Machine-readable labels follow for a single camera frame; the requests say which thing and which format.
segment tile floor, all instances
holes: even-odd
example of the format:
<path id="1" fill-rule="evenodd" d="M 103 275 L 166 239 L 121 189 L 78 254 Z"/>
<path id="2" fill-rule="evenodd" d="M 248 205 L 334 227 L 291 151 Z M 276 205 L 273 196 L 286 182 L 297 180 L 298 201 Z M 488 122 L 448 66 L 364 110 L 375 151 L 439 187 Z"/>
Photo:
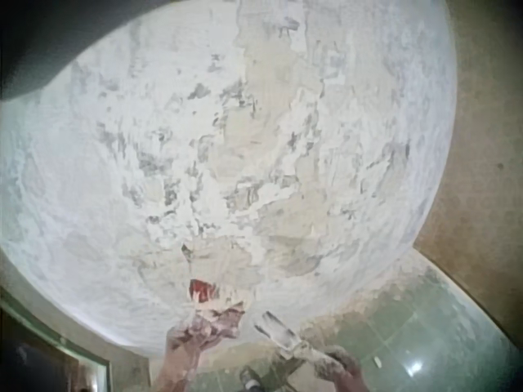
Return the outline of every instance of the tile floor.
<path id="1" fill-rule="evenodd" d="M 430 269 L 406 289 L 391 287 L 370 308 L 364 318 L 340 316 L 337 333 L 319 327 L 313 333 L 319 345 L 341 345 L 357 357 L 371 391 L 497 391 L 521 363 L 517 348 L 439 271 Z M 276 356 L 249 365 L 267 391 L 279 392 L 291 390 L 286 375 L 299 366 Z M 190 390 L 240 391 L 238 371 L 202 373 Z"/>

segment shoe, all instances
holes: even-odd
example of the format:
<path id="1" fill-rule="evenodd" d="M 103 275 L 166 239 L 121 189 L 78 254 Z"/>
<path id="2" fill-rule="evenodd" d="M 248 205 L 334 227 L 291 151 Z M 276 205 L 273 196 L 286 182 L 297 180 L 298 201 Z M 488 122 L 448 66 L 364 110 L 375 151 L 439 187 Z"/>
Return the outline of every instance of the shoe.
<path id="1" fill-rule="evenodd" d="M 249 366 L 244 367 L 239 372 L 239 380 L 243 384 L 245 390 L 250 390 L 254 386 L 261 387 L 260 377 Z"/>

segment plaster ceiling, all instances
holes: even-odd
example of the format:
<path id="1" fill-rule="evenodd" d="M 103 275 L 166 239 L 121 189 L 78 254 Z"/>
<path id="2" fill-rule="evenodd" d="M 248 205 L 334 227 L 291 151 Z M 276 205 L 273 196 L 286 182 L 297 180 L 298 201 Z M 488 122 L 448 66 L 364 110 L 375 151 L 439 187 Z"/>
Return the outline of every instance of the plaster ceiling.
<path id="1" fill-rule="evenodd" d="M 2 104 L 2 249 L 150 353 L 191 277 L 253 291 L 238 342 L 264 310 L 294 327 L 335 311 L 427 215 L 455 63 L 443 1 L 162 7 Z"/>

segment white paint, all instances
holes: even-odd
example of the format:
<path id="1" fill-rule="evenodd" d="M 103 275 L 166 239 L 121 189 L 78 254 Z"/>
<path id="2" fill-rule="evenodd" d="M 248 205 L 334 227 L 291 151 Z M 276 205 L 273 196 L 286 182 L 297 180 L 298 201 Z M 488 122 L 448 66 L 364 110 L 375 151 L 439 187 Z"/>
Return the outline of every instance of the white paint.
<path id="1" fill-rule="evenodd" d="M 256 292 L 237 342 L 296 328 L 411 245 L 455 68 L 442 1 L 175 2 L 2 105 L 0 245 L 121 345 L 161 352 L 190 277 Z"/>

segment hand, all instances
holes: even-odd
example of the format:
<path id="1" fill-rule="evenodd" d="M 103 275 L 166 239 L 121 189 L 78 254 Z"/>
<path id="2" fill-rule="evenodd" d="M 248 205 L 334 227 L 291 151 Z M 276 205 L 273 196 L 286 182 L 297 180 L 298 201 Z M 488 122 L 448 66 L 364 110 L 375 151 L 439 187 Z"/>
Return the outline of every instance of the hand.
<path id="1" fill-rule="evenodd" d="M 196 373 L 202 352 L 218 345 L 224 337 L 236 338 L 243 315 L 243 306 L 237 305 L 217 314 L 213 322 L 197 315 L 188 328 L 171 328 L 167 334 L 162 370 L 152 390 L 185 390 Z"/>
<path id="2" fill-rule="evenodd" d="M 344 372 L 322 372 L 319 378 L 332 381 L 337 392 L 369 392 L 361 374 L 361 366 L 342 347 L 330 346 L 324 352 L 345 368 Z"/>

